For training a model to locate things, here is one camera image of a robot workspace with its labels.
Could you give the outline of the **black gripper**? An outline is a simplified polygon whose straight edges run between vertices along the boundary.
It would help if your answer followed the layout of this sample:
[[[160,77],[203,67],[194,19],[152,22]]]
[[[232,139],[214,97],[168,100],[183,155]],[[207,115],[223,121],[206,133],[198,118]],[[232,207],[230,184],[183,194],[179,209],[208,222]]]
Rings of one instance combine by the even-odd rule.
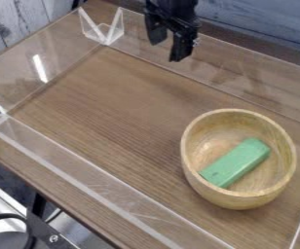
[[[152,46],[167,39],[167,31],[174,33],[170,61],[179,62],[192,53],[198,38],[199,19],[195,14],[198,0],[144,0],[144,24],[147,38]]]

